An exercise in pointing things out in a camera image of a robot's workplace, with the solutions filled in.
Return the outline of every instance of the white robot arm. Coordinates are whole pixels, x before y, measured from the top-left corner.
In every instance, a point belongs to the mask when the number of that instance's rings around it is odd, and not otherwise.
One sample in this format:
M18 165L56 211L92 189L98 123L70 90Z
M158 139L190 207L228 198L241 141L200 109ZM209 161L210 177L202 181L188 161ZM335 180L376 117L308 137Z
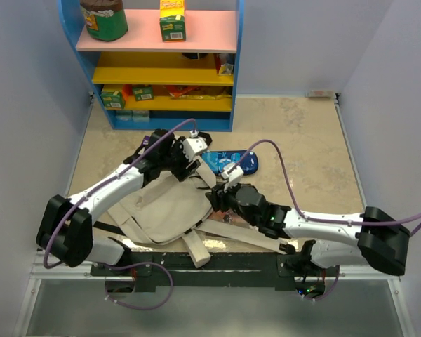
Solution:
M167 131L156 130L148 147L163 137ZM196 156L206 151L211 138L208 134L193 134L191 138L174 135L161 141L149 151L137 165L132 165L139 154L125 159L110 176L66 199L53 197L46 207L41 227L36 238L37 244L45 249L55 228L65 214L82 198L78 209L69 218L70 224L62 224L51 253L70 267L87 261L106 263L108 265L126 265L125 251L128 249L121 243L108 239L97 239L92 236L92 226L96 220L112 205L126 195L139 190L159 177L161 171L171 171L179 180L189 177L199 165ZM403 275L410 233L404 226L368 227L340 224L314 223L303 218L295 209L269 203L253 186L240 183L243 171L237 167L231 173L230 167L222 173L225 183L216 185L206 194L214 211L233 210L251 225L258 227L259 232L277 239L311 237L305 249L294 254L290 259L290 269L301 275L308 271L313 273L336 265L369 264L376 270L391 274ZM96 192L90 193L94 187L115 177ZM306 216L330 220L389 221L387 214L374 207L367 207L364 213L347 215L306 213Z

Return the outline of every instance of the shelf board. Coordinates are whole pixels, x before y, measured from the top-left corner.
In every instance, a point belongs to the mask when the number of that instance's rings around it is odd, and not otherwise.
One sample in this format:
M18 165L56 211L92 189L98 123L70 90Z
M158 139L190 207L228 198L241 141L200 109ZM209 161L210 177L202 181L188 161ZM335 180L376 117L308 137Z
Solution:
M221 100L174 100L162 87L153 88L153 100L135 100L131 95L127 100L124 110L162 110L162 111L213 111L230 112L232 99Z
M233 86L234 75L218 75L212 55L190 60L180 53L103 52L92 82Z
M186 11L186 41L162 42L159 9L126 9L128 32L106 42L93 39L86 28L79 37L78 51L177 51L236 53L235 11Z

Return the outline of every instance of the marble floor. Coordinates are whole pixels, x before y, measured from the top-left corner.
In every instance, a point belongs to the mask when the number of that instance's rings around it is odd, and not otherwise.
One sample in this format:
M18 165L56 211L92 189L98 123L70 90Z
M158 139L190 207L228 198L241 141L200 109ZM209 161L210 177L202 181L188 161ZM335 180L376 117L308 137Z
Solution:
M112 130L105 114L96 105L88 123L69 193L85 190L104 178L134 152L147 134L149 131ZM237 98L233 131L211 135L211 150L242 150L262 138L276 142L286 162L301 209L322 213L362 211L356 179L332 100ZM274 148L261 144L255 152L259 158L259 170L243 178L243 182L254 184L269 201L292 205ZM100 220L113 223L107 214ZM104 232L95 230L95 234ZM258 251L251 245L232 240L203 239L211 251ZM153 249L141 246L132 248ZM185 251L185 248L178 241L164 246L162 250Z

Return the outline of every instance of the gray wall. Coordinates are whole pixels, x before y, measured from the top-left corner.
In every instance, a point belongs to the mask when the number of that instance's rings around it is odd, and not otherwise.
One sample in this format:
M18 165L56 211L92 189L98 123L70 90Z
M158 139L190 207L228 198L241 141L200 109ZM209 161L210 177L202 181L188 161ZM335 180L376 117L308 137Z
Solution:
M368 204L421 211L421 0L394 0L341 102ZM421 336L421 232L402 284Z
M55 1L1 0L0 336L14 328L45 204L65 192L87 111Z
M341 91L392 0L245 0L237 93ZM126 8L158 8L125 0ZM235 0L187 0L188 9L234 10Z

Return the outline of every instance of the blue shelf frame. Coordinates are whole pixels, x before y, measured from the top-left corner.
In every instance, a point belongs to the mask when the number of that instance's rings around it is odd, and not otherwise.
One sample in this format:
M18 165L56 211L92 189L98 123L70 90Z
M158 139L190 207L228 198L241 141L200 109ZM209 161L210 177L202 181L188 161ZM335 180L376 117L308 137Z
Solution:
M156 128L170 129L179 124L184 119L195 118L199 130L202 131L232 131L232 124L234 122L234 112L236 107L236 92L237 82L239 78L239 63L241 52L241 40L243 33L243 15L244 15L244 0L237 0L236 2L236 35L237 35L237 50L236 60L234 65L234 88L232 98L231 112L155 112L150 114L150 120L143 121L122 121L115 117L114 110L106 110L100 93L103 85L92 83L93 73L97 67L98 59L101 52L95 51L77 51L76 44L78 43L81 32L84 27L84 20L79 9L79 0L58 0L58 14L59 19L64 30L65 36L75 53L84 74L91 85L91 88L99 102L101 108L111 124L112 128L116 130L154 130Z

